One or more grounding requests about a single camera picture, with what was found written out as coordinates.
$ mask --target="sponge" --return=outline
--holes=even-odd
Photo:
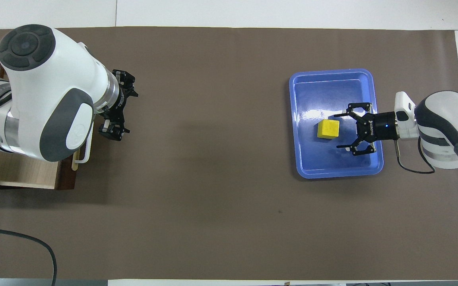
[[[333,139],[338,137],[337,120],[323,119],[318,125],[318,137],[325,139]]]

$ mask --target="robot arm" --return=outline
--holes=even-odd
[[[440,168],[458,168],[458,93],[431,94],[415,109],[422,152]]]
[[[0,150],[59,161],[86,141],[95,114],[99,133],[120,141],[122,110],[137,96],[135,78],[109,72],[82,43],[43,25],[25,25],[0,41]]]
[[[349,103],[345,114],[351,116],[351,107],[369,103]],[[421,152],[432,166],[443,169],[458,168],[458,92],[442,91],[427,96],[418,106],[409,99],[405,92],[396,94],[395,111],[381,114],[365,114],[367,124],[356,121],[358,138],[351,146],[355,156],[374,152],[359,151],[357,146],[362,141],[372,143],[376,140],[420,137]]]

